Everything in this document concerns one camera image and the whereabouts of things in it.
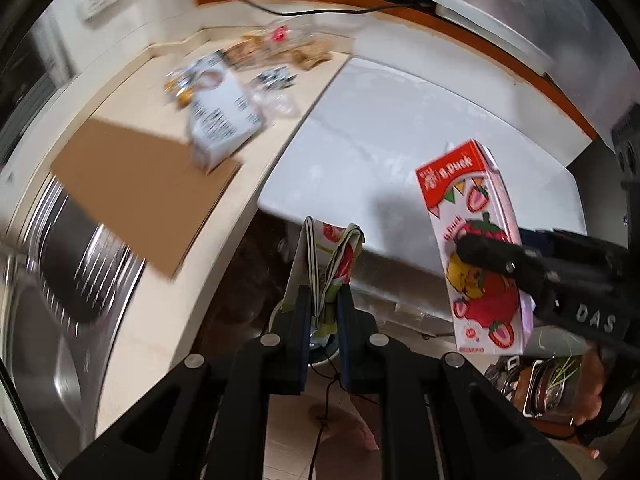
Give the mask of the right hand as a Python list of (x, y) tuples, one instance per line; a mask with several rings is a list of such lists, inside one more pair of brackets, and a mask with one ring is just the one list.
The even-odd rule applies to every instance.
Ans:
[(592, 347), (582, 356), (582, 368), (574, 397), (574, 426), (597, 417), (602, 406), (604, 382), (605, 367), (597, 348)]

